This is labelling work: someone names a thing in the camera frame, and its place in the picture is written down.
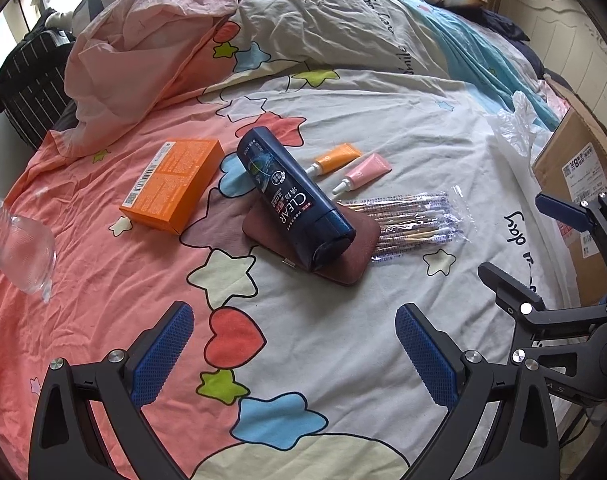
white barcode label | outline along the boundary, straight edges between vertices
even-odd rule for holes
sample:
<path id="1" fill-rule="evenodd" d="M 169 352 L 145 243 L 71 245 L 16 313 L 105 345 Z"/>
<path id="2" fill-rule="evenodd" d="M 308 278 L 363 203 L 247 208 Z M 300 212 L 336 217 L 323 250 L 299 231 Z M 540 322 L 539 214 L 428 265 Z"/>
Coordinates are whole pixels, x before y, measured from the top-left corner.
<path id="1" fill-rule="evenodd" d="M 148 164 L 148 167 L 146 167 L 137 182 L 135 182 L 133 189 L 131 189 L 130 193 L 128 193 L 128 196 L 124 200 L 122 207 L 132 207 L 133 205 L 135 205 L 135 200 L 137 200 L 139 193 L 143 191 L 144 187 L 146 186 L 146 182 L 148 182 L 148 180 L 151 178 L 154 171 L 162 163 L 162 160 L 164 160 L 164 157 L 167 155 L 168 152 L 170 152 L 170 149 L 174 146 L 174 144 L 174 142 L 164 142 L 164 145 L 159 149 L 157 154 L 152 157 L 152 160 L 150 161 L 150 164 Z"/>
<path id="2" fill-rule="evenodd" d="M 607 192 L 605 173 L 592 142 L 587 143 L 564 165 L 562 170 L 573 202 L 579 203 L 582 200 L 590 202 L 602 191 Z M 597 244 L 589 233 L 582 233 L 580 240 L 581 254 L 584 258 L 599 254 Z"/>

maroon case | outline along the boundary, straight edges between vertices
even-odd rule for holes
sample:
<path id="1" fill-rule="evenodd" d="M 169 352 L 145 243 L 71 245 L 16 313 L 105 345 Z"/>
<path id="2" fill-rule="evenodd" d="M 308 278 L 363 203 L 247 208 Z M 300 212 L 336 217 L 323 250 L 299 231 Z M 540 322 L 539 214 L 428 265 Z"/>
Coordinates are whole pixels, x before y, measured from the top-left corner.
<path id="1" fill-rule="evenodd" d="M 370 257 L 381 234 L 381 228 L 376 220 L 364 213 L 341 205 L 338 205 L 337 209 L 355 228 L 357 235 L 350 247 L 338 259 L 315 271 L 315 274 L 341 285 L 354 285 L 359 281 L 370 262 Z M 292 245 L 282 235 L 277 219 L 270 212 L 264 200 L 257 200 L 252 206 L 244 219 L 242 230 L 248 238 L 252 238 L 266 249 L 290 260 L 300 269 L 304 268 Z"/>

dark blue bottle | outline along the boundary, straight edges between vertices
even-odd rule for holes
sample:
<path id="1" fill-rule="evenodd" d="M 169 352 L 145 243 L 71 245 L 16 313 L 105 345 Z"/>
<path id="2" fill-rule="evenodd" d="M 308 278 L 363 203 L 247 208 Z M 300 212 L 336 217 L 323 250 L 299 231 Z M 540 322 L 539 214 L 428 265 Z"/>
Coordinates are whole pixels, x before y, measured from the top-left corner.
<path id="1" fill-rule="evenodd" d="M 352 225 L 269 129 L 246 133 L 237 156 L 307 270 L 330 264 L 350 246 Z"/>

black striped bag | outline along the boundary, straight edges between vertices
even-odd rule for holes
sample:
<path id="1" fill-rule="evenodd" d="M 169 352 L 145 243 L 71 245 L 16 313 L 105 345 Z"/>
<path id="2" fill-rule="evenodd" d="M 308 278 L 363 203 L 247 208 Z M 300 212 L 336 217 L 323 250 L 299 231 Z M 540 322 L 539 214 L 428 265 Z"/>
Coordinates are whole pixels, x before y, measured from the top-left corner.
<path id="1" fill-rule="evenodd" d="M 0 113 L 34 150 L 71 100 L 64 92 L 64 70 L 74 38 L 46 29 L 52 12 L 42 15 L 0 69 Z"/>

white headboard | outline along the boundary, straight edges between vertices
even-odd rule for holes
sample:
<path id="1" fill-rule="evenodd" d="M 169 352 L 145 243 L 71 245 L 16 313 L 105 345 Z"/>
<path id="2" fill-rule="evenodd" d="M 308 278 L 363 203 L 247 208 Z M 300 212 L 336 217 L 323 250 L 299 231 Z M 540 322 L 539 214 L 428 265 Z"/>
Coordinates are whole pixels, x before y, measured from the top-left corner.
<path id="1" fill-rule="evenodd" d="M 530 37 L 549 70 L 561 74 L 607 128 L 607 46 L 574 0 L 501 0 L 500 14 Z"/>

